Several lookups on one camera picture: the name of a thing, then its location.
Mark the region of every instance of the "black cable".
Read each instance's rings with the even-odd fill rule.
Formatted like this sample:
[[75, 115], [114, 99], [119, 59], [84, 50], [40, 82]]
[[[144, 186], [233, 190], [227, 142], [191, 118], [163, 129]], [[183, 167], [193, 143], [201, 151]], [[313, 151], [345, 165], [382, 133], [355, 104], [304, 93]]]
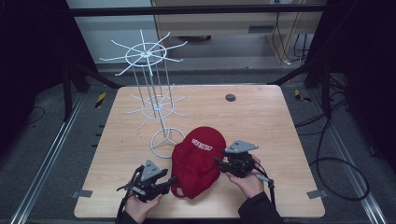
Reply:
[[41, 114], [41, 116], [40, 116], [38, 119], [35, 119], [35, 120], [33, 120], [33, 121], [30, 121], [30, 122], [27, 122], [27, 123], [25, 123], [24, 125], [29, 125], [29, 124], [36, 123], [36, 122], [38, 122], [39, 120], [41, 120], [41, 119], [44, 117], [44, 115], [46, 114], [46, 110], [45, 110], [43, 107], [41, 107], [41, 106], [35, 106], [35, 107], [33, 107], [33, 108], [41, 109], [41, 110], [43, 111], [43, 113]]
[[265, 172], [264, 167], [262, 167], [261, 164], [259, 164], [258, 162], [254, 161], [256, 164], [258, 164], [260, 166], [260, 168], [258, 168], [256, 165], [253, 167], [255, 170], [259, 171], [260, 174], [262, 174], [263, 176], [265, 176], [268, 179], [268, 189], [270, 190], [270, 197], [271, 197], [271, 203], [272, 205], [276, 208], [276, 201], [275, 201], [275, 185], [274, 185], [274, 180], [270, 179], [268, 177], [268, 174]]
[[[319, 143], [318, 143], [318, 148], [317, 148], [317, 158], [316, 158], [314, 161], [310, 162], [309, 165], [310, 165], [310, 166], [313, 165], [313, 164], [316, 164], [316, 165], [317, 165], [316, 168], [317, 168], [317, 173], [318, 173], [318, 177], [319, 177], [319, 179], [320, 179], [320, 182], [321, 182], [321, 183], [323, 184], [323, 186], [324, 186], [328, 191], [330, 191], [332, 194], [334, 194], [335, 196], [340, 197], [340, 198], [342, 198], [342, 199], [344, 199], [344, 200], [348, 200], [348, 201], [352, 201], [352, 202], [361, 201], [361, 200], [363, 200], [364, 198], [366, 198], [367, 195], [370, 193], [370, 185], [369, 185], [369, 182], [368, 182], [366, 176], [365, 176], [356, 166], [354, 166], [354, 165], [351, 164], [350, 162], [343, 161], [343, 160], [341, 160], [341, 159], [333, 158], [333, 157], [324, 157], [324, 158], [320, 158], [320, 157], [319, 157], [320, 147], [321, 147], [321, 144], [322, 144], [322, 142], [323, 142], [323, 136], [324, 136], [324, 134], [326, 133], [326, 130], [329, 128], [330, 122], [331, 122], [331, 120], [330, 120], [330, 119], [327, 119], [326, 124], [325, 124], [325, 126], [323, 127], [322, 134], [320, 135], [320, 138], [319, 138]], [[326, 182], [323, 180], [323, 177], [321, 176], [321, 172], [320, 172], [320, 169], [319, 169], [319, 162], [320, 162], [320, 161], [340, 161], [341, 163], [345, 163], [346, 165], [352, 167], [352, 168], [353, 168], [355, 171], [357, 171], [357, 172], [361, 175], [361, 177], [363, 177], [363, 179], [364, 179], [364, 182], [365, 182], [365, 185], [366, 185], [366, 191], [364, 192], [364, 194], [363, 194], [362, 196], [360, 196], [360, 197], [357, 197], [357, 198], [347, 197], [347, 196], [345, 196], [345, 195], [342, 195], [342, 194], [336, 192], [336, 191], [333, 190], [332, 188], [330, 188], [330, 187], [326, 184]]]
[[[332, 112], [333, 112], [334, 110], [338, 109], [339, 106], [344, 105], [346, 102], [347, 102], [346, 100], [342, 100], [342, 101], [338, 102], [337, 104], [335, 104], [334, 106], [332, 106]], [[307, 119], [306, 121], [301, 122], [300, 125], [295, 125], [295, 126], [296, 126], [296, 128], [297, 128], [297, 127], [302, 127], [302, 126], [305, 126], [305, 125], [307, 125], [307, 124], [310, 124], [310, 123], [312, 123], [312, 122], [314, 122], [314, 121], [316, 121], [316, 120], [318, 120], [318, 119], [320, 119], [320, 118], [323, 118], [323, 117], [325, 117], [324, 114], [317, 115], [317, 116], [314, 116], [314, 117], [311, 118], [311, 119]], [[329, 128], [329, 126], [330, 126], [330, 122], [331, 122], [331, 120], [330, 120], [330, 119], [327, 119], [327, 121], [326, 121], [326, 123], [325, 123], [325, 126], [323, 127], [322, 131], [320, 132], [320, 138], [319, 138], [318, 148], [317, 148], [317, 156], [316, 156], [316, 159], [315, 159], [314, 161], [312, 161], [312, 162], [309, 163], [309, 166], [311, 166], [311, 165], [313, 165], [313, 164], [316, 164], [316, 165], [317, 165], [316, 168], [317, 168], [318, 178], [319, 178], [320, 182], [323, 184], [323, 186], [324, 186], [329, 192], [331, 192], [331, 193], [334, 194], [335, 196], [337, 196], [337, 197], [339, 197], [339, 198], [342, 198], [342, 199], [344, 199], [344, 200], [347, 200], [347, 201], [352, 201], [352, 202], [361, 201], [361, 200], [363, 200], [364, 198], [366, 198], [366, 197], [368, 196], [368, 194], [370, 193], [370, 184], [369, 184], [369, 182], [368, 182], [366, 176], [362, 173], [362, 171], [360, 171], [355, 165], [353, 165], [352, 163], [350, 163], [350, 162], [348, 162], [348, 161], [344, 161], [344, 160], [341, 160], [341, 159], [338, 159], [338, 158], [333, 158], [333, 157], [324, 157], [324, 158], [320, 158], [320, 157], [319, 157], [319, 152], [320, 152], [321, 144], [322, 144], [322, 142], [323, 142], [323, 137], [324, 137], [324, 134], [326, 133], [326, 130], [327, 130], [327, 129]], [[362, 196], [360, 196], [360, 197], [355, 197], [355, 198], [353, 198], [353, 197], [347, 197], [347, 196], [345, 196], [345, 195], [342, 195], [342, 194], [336, 192], [336, 191], [333, 190], [332, 188], [330, 188], [330, 187], [326, 184], [326, 182], [324, 181], [323, 177], [321, 176], [321, 172], [320, 172], [320, 169], [319, 169], [319, 162], [320, 162], [320, 161], [338, 161], [338, 162], [344, 163], [344, 164], [346, 164], [346, 165], [352, 167], [352, 168], [353, 168], [356, 172], [358, 172], [358, 174], [364, 179], [364, 182], [365, 182], [365, 185], [366, 185], [366, 191], [364, 192], [364, 194], [363, 194]]]

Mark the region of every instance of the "aluminum rail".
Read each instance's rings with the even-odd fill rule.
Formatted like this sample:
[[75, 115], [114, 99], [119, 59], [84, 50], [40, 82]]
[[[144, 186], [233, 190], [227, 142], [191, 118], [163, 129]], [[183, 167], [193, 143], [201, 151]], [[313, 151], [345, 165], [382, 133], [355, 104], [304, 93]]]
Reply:
[[112, 8], [70, 8], [47, 10], [43, 13], [56, 16], [142, 16], [172, 14], [213, 14], [213, 13], [257, 13], [257, 12], [315, 12], [337, 9], [342, 5], [327, 4], [281, 4], [281, 5], [232, 5], [232, 6], [182, 6], [182, 7], [112, 7]]
[[49, 149], [46, 158], [44, 159], [40, 169], [38, 170], [32, 185], [25, 194], [17, 211], [12, 216], [10, 220], [11, 224], [23, 224], [29, 217], [32, 208], [35, 205], [35, 201], [37, 200], [38, 195], [43, 189], [47, 177], [52, 169], [52, 166], [55, 163], [59, 152], [61, 151], [66, 136], [68, 135], [76, 119], [76, 116], [81, 108], [81, 103], [84, 99], [84, 94], [80, 93], [78, 94], [78, 96], [79, 97], [75, 101], [75, 106], [74, 106], [75, 109], [73, 110], [73, 113], [71, 114], [70, 118], [63, 123], [60, 131], [56, 135], [55, 140], [53, 141], [52, 146]]

